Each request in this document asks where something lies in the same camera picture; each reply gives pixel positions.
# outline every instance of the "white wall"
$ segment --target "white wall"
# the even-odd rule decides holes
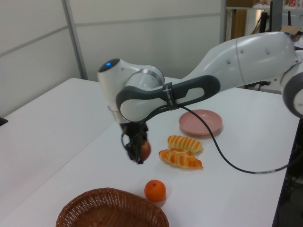
[[[0,1],[0,116],[80,73],[61,0]]]
[[[220,40],[221,1],[69,0],[90,80],[109,59],[182,78]]]

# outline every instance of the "wicker basket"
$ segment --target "wicker basket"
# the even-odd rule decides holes
[[[113,188],[94,189],[70,201],[56,227],[168,227],[164,212],[148,200]]]

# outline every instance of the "red apple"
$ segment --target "red apple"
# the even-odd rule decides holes
[[[151,153],[151,146],[147,140],[142,141],[141,145],[141,160],[144,162]]]

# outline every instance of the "fake fruit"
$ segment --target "fake fruit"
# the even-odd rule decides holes
[[[151,180],[146,184],[144,194],[152,202],[161,202],[165,199],[166,195],[165,185],[161,181]]]
[[[144,162],[151,153],[151,146],[147,140],[142,141],[141,145],[141,160]]]

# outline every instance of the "black strap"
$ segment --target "black strap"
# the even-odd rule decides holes
[[[163,84],[163,93],[166,97],[166,102],[169,110],[176,110],[178,109],[178,105],[176,103],[176,100],[174,98],[174,95],[172,93],[172,82]]]

